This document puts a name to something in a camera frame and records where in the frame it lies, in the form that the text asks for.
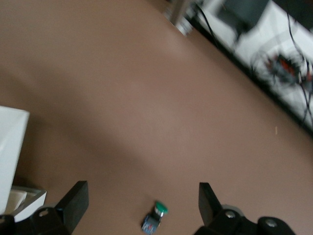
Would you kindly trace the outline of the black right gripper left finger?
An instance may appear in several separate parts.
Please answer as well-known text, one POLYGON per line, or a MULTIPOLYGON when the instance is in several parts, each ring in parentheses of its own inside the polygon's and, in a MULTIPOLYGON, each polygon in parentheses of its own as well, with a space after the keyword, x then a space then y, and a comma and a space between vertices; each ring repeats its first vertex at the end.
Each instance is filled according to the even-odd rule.
POLYGON ((41 208, 34 213, 34 234, 72 234, 88 206, 88 183, 78 181, 54 207, 41 208))

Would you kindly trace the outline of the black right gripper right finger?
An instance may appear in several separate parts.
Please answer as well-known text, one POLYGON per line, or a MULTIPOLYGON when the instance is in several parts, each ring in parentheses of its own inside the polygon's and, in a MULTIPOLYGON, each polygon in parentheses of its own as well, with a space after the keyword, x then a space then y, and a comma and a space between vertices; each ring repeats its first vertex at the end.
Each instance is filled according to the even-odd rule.
POLYGON ((257 225, 234 209, 225 209, 209 183, 199 183, 199 211, 203 221, 197 235, 255 235, 257 225))

